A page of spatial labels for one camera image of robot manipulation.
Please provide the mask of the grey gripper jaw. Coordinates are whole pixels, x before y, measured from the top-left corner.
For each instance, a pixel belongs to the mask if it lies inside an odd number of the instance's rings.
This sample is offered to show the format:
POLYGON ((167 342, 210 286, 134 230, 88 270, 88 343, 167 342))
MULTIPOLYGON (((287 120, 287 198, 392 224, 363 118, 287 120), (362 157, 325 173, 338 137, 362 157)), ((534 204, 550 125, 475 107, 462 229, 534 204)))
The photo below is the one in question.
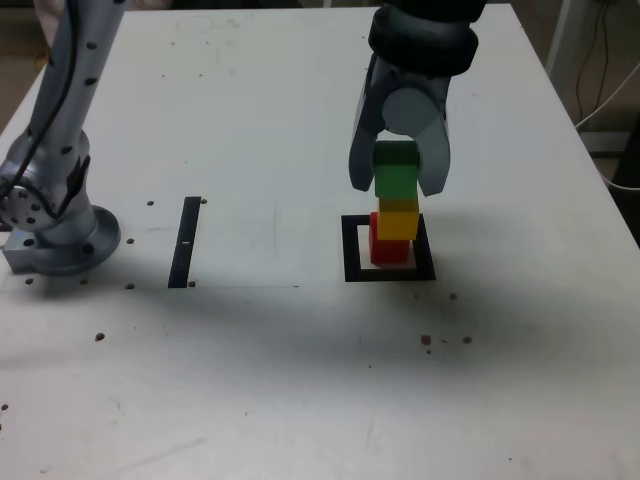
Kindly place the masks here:
POLYGON ((368 190, 373 181, 375 142, 385 127, 382 110, 392 87, 388 74, 384 62, 373 53, 356 109, 348 158, 349 178, 356 190, 368 190))
POLYGON ((440 194, 449 174, 451 151, 447 124, 438 104, 422 90, 401 88, 386 98, 382 118, 387 131, 410 137, 417 144, 422 194, 440 194))

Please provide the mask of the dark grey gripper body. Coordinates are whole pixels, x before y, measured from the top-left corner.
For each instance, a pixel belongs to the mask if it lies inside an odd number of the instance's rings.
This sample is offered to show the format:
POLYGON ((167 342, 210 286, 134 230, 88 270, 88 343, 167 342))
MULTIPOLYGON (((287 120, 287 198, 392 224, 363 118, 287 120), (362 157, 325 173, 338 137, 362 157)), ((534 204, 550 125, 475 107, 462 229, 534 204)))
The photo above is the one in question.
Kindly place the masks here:
POLYGON ((424 87, 440 108, 445 108, 448 96, 448 78, 411 73, 376 57, 372 63, 372 80, 391 77, 400 86, 424 87))

